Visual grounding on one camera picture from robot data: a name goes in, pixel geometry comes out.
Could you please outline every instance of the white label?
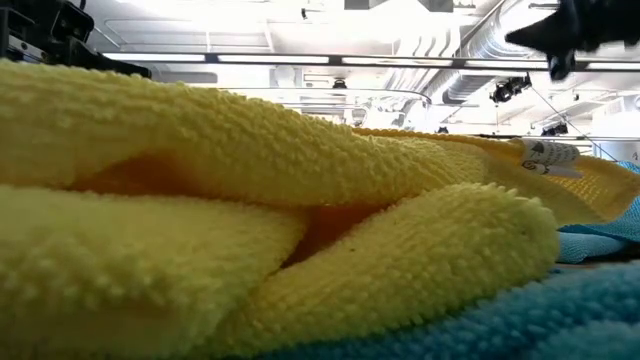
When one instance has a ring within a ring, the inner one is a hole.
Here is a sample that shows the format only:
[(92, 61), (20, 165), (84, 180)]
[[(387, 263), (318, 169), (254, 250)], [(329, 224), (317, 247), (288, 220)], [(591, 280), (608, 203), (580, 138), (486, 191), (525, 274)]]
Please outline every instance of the white label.
[(522, 167), (540, 175), (561, 176), (574, 179), (580, 179), (582, 174), (567, 166), (543, 165), (535, 161), (524, 161)]
[(571, 164), (580, 156), (580, 150), (573, 145), (532, 139), (518, 139), (524, 144), (522, 162), (533, 161), (542, 165)]

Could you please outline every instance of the spotlight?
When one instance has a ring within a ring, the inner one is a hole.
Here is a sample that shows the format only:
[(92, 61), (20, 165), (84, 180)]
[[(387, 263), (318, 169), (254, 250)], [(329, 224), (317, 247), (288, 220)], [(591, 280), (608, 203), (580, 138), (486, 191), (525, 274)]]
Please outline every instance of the spotlight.
[(515, 95), (519, 95), (523, 90), (531, 87), (529, 74), (525, 77), (512, 77), (506, 81), (496, 83), (496, 89), (489, 95), (489, 99), (496, 104), (506, 103)]
[(334, 89), (346, 89), (347, 88), (347, 83), (344, 81), (344, 79), (336, 79), (333, 82), (333, 88)]
[(540, 136), (558, 136), (558, 135), (567, 135), (569, 133), (569, 128), (567, 124), (562, 122), (559, 124), (554, 124), (542, 129), (542, 134)]

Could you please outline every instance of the light fixture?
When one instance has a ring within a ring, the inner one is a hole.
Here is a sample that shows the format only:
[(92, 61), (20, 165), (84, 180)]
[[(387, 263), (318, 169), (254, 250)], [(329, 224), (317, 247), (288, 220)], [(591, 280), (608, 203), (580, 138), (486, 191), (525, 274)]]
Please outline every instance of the light fixture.
[[(128, 3), (128, 4), (149, 4), (149, 5), (153, 5), (154, 3), (158, 3), (156, 0), (116, 0), (116, 2), (119, 3)], [(175, 3), (180, 3), (180, 2), (193, 2), (193, 1), (173, 1)], [(220, 4), (225, 4), (225, 3), (232, 3), (232, 4), (236, 4), (236, 3), (265, 3), (267, 1), (265, 0), (213, 0), (213, 3), (220, 3)]]
[(592, 62), (587, 65), (589, 70), (636, 70), (640, 71), (638, 62)]
[(467, 76), (496, 76), (496, 77), (524, 77), (527, 76), (526, 71), (508, 71), (508, 70), (459, 70), (460, 75)]
[(540, 136), (558, 136), (558, 135), (566, 135), (569, 133), (569, 128), (567, 124), (564, 122), (556, 123), (551, 126), (546, 126), (542, 129), (542, 134)]
[(453, 64), (450, 59), (411, 59), (394, 57), (343, 57), (342, 63), (347, 65), (424, 65), (433, 67), (448, 67)]
[(218, 55), (221, 63), (256, 63), (256, 64), (328, 64), (328, 56), (305, 55)]
[(304, 81), (309, 81), (309, 82), (329, 82), (331, 80), (333, 80), (333, 77), (331, 75), (315, 75), (315, 74), (304, 74)]
[(520, 60), (467, 60), (465, 69), (483, 68), (505, 68), (505, 69), (547, 69), (547, 62), (540, 61), (520, 61)]
[(204, 54), (104, 53), (111, 60), (131, 62), (204, 62)]
[(529, 74), (524, 77), (512, 77), (507, 81), (498, 82), (496, 89), (489, 95), (489, 99), (496, 105), (506, 103), (515, 95), (519, 95), (523, 90), (531, 87), (531, 78)]
[(344, 81), (344, 79), (336, 79), (333, 82), (333, 88), (334, 89), (347, 89), (347, 83)]
[(218, 84), (216, 83), (186, 83), (185, 85), (188, 85), (191, 87), (202, 87), (202, 88), (218, 87)]

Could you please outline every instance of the blue microfiber towel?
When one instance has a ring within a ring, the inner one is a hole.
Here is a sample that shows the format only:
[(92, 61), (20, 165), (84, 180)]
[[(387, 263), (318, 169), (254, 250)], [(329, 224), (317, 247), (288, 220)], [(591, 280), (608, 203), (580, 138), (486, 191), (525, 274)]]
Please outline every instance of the blue microfiber towel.
[(559, 233), (560, 255), (558, 262), (578, 264), (590, 257), (614, 254), (624, 249), (628, 242), (608, 236), (593, 234)]
[(551, 336), (528, 355), (525, 359), (638, 359), (640, 325), (629, 325), (620, 321), (593, 321)]
[[(631, 162), (621, 162), (620, 166), (640, 174), (640, 166)], [(640, 242), (640, 197), (636, 198), (629, 210), (616, 221), (602, 225), (570, 225), (561, 232), (594, 234), (616, 239)]]
[(261, 359), (640, 358), (640, 263), (568, 272), (509, 290), (456, 318)]

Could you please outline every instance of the yellow fabric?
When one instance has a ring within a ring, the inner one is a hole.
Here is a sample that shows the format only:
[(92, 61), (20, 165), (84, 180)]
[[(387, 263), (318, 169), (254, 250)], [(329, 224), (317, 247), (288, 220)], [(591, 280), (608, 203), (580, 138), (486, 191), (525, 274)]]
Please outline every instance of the yellow fabric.
[[(580, 180), (534, 175), (517, 143), (111, 73), (0, 74), (0, 358), (253, 355), (436, 320), (543, 276), (558, 224), (613, 219), (640, 189), (590, 158)], [(334, 244), (322, 209), (351, 214), (328, 217)], [(314, 236), (323, 251), (280, 269)]]

